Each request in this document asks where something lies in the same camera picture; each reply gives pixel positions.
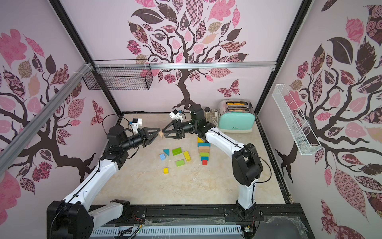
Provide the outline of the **teal long block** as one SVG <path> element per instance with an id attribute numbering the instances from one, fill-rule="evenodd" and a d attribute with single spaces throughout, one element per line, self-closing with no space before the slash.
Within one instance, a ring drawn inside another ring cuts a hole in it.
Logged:
<path id="1" fill-rule="evenodd" d="M 206 142 L 198 143 L 198 147 L 210 147 L 210 143 L 206 143 Z"/>

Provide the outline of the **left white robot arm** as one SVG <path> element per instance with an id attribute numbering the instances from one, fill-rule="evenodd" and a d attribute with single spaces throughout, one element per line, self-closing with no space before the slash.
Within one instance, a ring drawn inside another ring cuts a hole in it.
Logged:
<path id="1" fill-rule="evenodd" d="M 88 239 L 94 230 L 122 216 L 124 204 L 111 202 L 96 210 L 90 207 L 97 194 L 128 159 L 128 151 L 146 147 L 159 135 L 159 128 L 139 128 L 127 136 L 121 125 L 113 126 L 107 134 L 108 144 L 90 175 L 61 201 L 47 208 L 47 238 Z"/>

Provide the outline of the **yellow rectangular block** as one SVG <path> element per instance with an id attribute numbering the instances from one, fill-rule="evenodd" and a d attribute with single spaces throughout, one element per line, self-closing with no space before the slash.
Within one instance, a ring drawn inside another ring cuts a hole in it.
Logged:
<path id="1" fill-rule="evenodd" d="M 183 155 L 184 155 L 184 158 L 185 158 L 185 160 L 186 160 L 187 162 L 191 160 L 191 156 L 190 156 L 190 154 L 189 154 L 188 151 L 184 151 L 184 152 L 183 152 Z"/>

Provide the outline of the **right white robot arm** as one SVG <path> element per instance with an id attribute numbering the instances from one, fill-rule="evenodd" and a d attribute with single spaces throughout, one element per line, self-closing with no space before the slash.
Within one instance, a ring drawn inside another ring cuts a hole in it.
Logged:
<path id="1" fill-rule="evenodd" d="M 189 121 L 184 120 L 182 111 L 173 110 L 169 116 L 172 121 L 162 129 L 164 137 L 182 139 L 186 133 L 194 133 L 231 157 L 233 176 L 240 185 L 236 202 L 238 213 L 242 218 L 252 215 L 255 211 L 255 187 L 263 171 L 256 147 L 251 143 L 240 143 L 224 134 L 207 121 L 202 108 L 191 111 Z"/>

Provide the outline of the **teal triangle block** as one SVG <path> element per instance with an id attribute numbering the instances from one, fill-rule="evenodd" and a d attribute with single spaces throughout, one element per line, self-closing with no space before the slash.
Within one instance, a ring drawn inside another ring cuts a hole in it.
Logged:
<path id="1" fill-rule="evenodd" d="M 170 156 L 170 150 L 169 150 L 169 149 L 163 149 L 163 152 L 164 152 L 167 156 Z"/>

